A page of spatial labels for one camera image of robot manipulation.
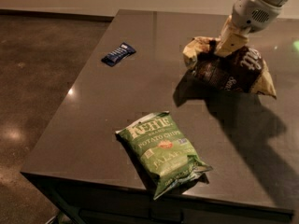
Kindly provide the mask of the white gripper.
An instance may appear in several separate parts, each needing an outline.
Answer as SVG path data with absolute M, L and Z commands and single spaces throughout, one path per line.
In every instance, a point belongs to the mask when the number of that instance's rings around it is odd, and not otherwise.
M 282 6 L 266 0 L 236 0 L 232 16 L 221 29 L 220 41 L 214 54 L 227 57 L 249 42 L 249 32 L 265 29 L 281 12 Z

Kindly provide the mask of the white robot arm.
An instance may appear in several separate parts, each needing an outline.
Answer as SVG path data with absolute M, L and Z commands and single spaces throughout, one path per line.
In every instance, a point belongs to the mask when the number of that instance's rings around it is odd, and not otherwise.
M 249 34 L 265 29 L 288 0 L 236 0 L 224 23 L 215 54 L 226 57 L 245 46 Z

